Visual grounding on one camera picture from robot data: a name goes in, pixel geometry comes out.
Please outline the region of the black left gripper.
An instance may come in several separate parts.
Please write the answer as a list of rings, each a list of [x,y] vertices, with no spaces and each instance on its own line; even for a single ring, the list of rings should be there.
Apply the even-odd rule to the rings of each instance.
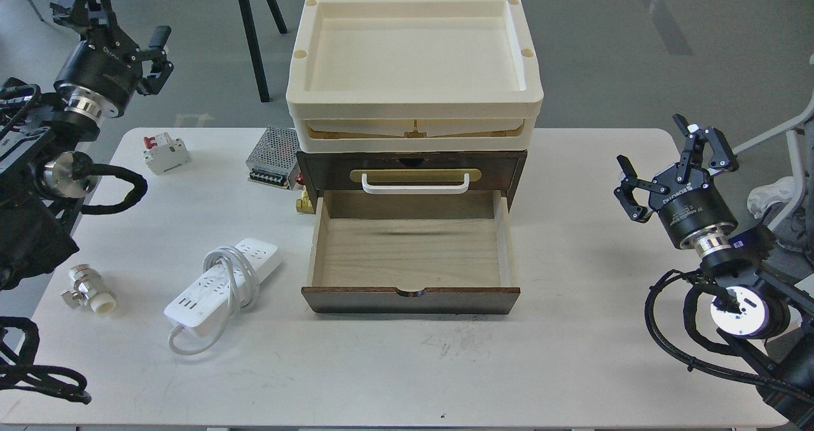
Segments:
[[[74,93],[93,93],[102,98],[104,116],[119,118],[135,90],[157,95],[169,80],[174,71],[165,49],[170,26],[155,28],[148,49],[142,50],[118,25],[111,0],[57,0],[50,8],[53,22],[79,34],[79,43],[53,82],[65,100]],[[122,60],[117,55],[131,57]],[[151,62],[151,69],[142,78],[144,61]]]

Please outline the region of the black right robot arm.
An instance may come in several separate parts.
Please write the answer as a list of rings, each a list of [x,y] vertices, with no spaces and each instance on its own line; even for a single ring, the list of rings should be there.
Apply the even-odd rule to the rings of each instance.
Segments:
[[[686,139],[680,159],[652,180],[640,179],[619,155],[620,185],[614,190],[627,216],[647,222],[657,214],[672,245],[695,250],[695,271],[668,271],[645,301],[645,324],[654,341],[689,371],[755,385],[762,401],[794,423],[813,423],[812,297],[790,275],[767,263],[775,237],[763,224],[733,236],[738,223],[715,188],[710,169],[733,172],[739,164],[723,133],[673,116]],[[712,148],[704,167],[705,145]],[[685,280],[684,330],[705,350],[744,359],[751,373],[705,362],[677,348],[659,330],[654,306],[669,284]]]

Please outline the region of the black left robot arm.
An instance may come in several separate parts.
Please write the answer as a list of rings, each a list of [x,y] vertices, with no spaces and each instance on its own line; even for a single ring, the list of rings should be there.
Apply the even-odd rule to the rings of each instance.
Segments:
[[[119,118],[134,94],[156,95],[174,65],[157,27],[147,48],[120,28],[111,0],[59,0],[53,22],[79,34],[52,92],[9,78],[2,86],[2,290],[52,272],[78,251],[78,214],[107,216],[145,196],[145,178],[95,163],[76,147],[95,141],[104,118]]]

